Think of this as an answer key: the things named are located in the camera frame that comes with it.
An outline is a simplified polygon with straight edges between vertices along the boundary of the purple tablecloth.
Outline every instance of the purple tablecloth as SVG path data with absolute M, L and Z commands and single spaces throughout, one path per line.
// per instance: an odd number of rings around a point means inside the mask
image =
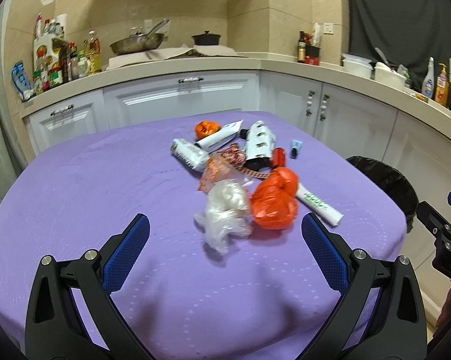
M 0 206 L 0 323 L 23 342 L 29 292 L 39 260 L 76 259 L 99 249 L 141 212 L 151 236 L 112 298 L 158 359 L 290 360 L 304 349 L 339 298 L 302 239 L 299 215 L 286 231 L 255 230 L 224 258 L 210 253 L 193 215 L 206 195 L 171 156 L 173 138 L 194 139 L 202 120 L 263 120 L 289 151 L 303 185 L 345 216 L 335 232 L 352 249 L 393 260 L 405 237 L 395 203 L 344 159 L 265 112 L 222 112 L 120 128 L 58 144 L 28 166 Z M 81 314 L 101 343 L 83 299 Z M 370 315 L 363 313 L 353 339 Z

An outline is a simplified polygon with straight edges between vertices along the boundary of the cabinet handle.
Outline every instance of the cabinet handle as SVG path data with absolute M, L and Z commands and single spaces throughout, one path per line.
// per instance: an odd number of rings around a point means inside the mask
M 179 79 L 179 84 L 185 84 L 185 83 L 198 83 L 199 81 L 204 81 L 203 77 L 189 77 L 186 79 Z
M 327 100 L 329 99 L 329 95 L 325 94 L 322 98 L 322 105 L 321 105 L 321 114 L 319 116 L 319 120 L 322 122 L 326 119 L 325 111 L 327 109 Z
M 314 91 L 309 91 L 309 96 L 307 96 L 307 109 L 306 109 L 306 116 L 311 116 L 312 111 L 310 108 L 312 107 L 312 97 L 315 95 Z
M 67 107 L 56 109 L 55 111 L 52 111 L 50 113 L 51 116 L 60 115 L 64 112 L 70 111 L 71 109 L 74 109 L 74 104 L 69 104 Z

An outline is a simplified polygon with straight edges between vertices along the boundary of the red bottle cap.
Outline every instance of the red bottle cap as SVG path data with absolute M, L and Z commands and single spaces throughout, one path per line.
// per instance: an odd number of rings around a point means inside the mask
M 285 150 L 282 147 L 272 152 L 272 169 L 285 166 Z

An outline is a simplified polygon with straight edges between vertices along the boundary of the dark curtain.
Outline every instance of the dark curtain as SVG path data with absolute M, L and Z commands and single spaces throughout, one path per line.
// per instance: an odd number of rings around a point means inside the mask
M 415 75 L 415 87 L 427 73 L 429 57 L 449 65 L 451 0 L 349 0 L 352 54 L 379 60 L 380 48 L 393 65 Z

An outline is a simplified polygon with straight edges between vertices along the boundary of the black garbage bag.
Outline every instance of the black garbage bag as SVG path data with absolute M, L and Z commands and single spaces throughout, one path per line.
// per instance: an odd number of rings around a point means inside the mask
M 412 222 L 416 214 L 419 199 L 416 191 L 397 169 L 372 158 L 355 155 L 347 161 L 371 179 L 381 190 L 394 200 L 404 212 L 407 220 L 407 233 L 412 230 Z

